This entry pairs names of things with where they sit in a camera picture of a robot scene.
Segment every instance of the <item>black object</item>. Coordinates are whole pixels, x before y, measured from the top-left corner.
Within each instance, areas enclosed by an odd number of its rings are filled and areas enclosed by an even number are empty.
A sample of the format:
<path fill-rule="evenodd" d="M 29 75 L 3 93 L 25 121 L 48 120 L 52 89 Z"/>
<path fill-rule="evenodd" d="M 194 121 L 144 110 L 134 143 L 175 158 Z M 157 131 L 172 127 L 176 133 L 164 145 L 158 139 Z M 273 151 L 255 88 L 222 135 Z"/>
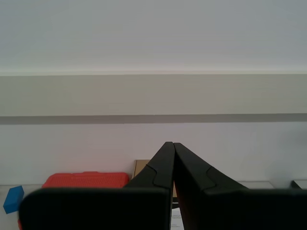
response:
<path fill-rule="evenodd" d="M 302 189 L 302 188 L 297 184 L 296 181 L 291 181 L 290 187 L 291 187 L 291 188 L 296 188 L 296 189 Z"/>
<path fill-rule="evenodd" d="M 121 189 L 44 188 L 21 203 L 23 230 L 168 230 L 175 148 L 165 143 Z"/>
<path fill-rule="evenodd" d="M 304 227 L 305 190 L 247 189 L 172 142 L 122 189 L 30 194 L 20 206 L 20 221 L 23 230 L 169 230 L 173 180 L 185 230 Z"/>

